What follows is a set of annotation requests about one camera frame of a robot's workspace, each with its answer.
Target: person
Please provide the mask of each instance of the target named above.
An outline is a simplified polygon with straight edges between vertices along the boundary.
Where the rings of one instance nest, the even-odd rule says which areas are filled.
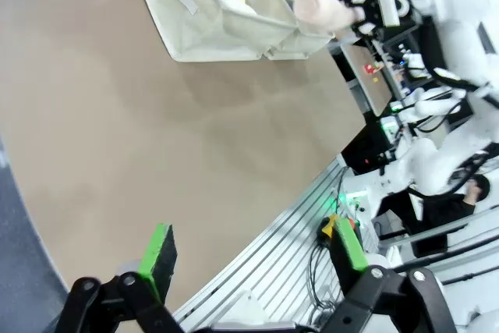
[[[380,216],[387,211],[392,211],[402,220],[402,226],[407,230],[407,233],[413,235],[472,215],[475,212],[476,203],[484,200],[489,192],[490,182],[487,177],[474,175],[466,184],[465,194],[452,194],[446,200],[423,201],[422,221],[416,218],[416,213],[410,203],[409,206],[401,203],[407,197],[405,192],[385,197],[377,215]],[[425,257],[447,251],[447,234],[457,232],[464,227],[465,225],[449,230],[444,234],[412,243],[414,255]]]

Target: bolt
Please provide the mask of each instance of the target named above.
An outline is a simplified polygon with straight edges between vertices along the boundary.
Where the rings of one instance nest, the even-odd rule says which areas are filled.
[[[92,281],[87,281],[83,284],[83,290],[90,290],[94,287],[94,283]]]
[[[371,269],[371,274],[374,278],[383,278],[383,271],[378,268]]]
[[[126,276],[123,283],[127,286],[133,285],[135,283],[135,278],[133,278],[133,276]]]
[[[416,271],[414,272],[414,278],[416,281],[424,281],[426,280],[426,277],[424,276],[424,273],[421,271]]]

